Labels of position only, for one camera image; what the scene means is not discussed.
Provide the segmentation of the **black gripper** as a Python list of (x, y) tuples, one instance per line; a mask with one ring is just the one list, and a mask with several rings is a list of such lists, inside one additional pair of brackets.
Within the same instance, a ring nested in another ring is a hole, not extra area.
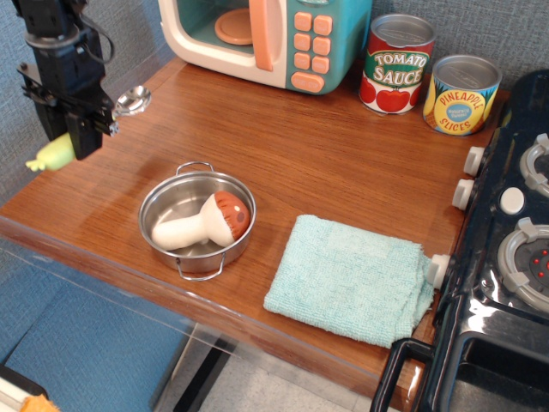
[(101, 82), (114, 56), (104, 55), (99, 36), (27, 36), (34, 64), (20, 64), (24, 94), (35, 105), (49, 141), (67, 131), (77, 160), (102, 147), (109, 134), (114, 102)]

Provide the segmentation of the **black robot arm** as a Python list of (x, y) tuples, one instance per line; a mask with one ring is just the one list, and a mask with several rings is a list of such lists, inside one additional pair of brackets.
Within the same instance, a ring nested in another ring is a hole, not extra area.
[(49, 140), (67, 133), (75, 157), (83, 160), (102, 147), (104, 135), (117, 130), (115, 103), (101, 82), (114, 57), (110, 43), (103, 55), (103, 28), (83, 14), (86, 1), (15, 1), (25, 22), (25, 41), (34, 64), (20, 64), (23, 93), (33, 101)]

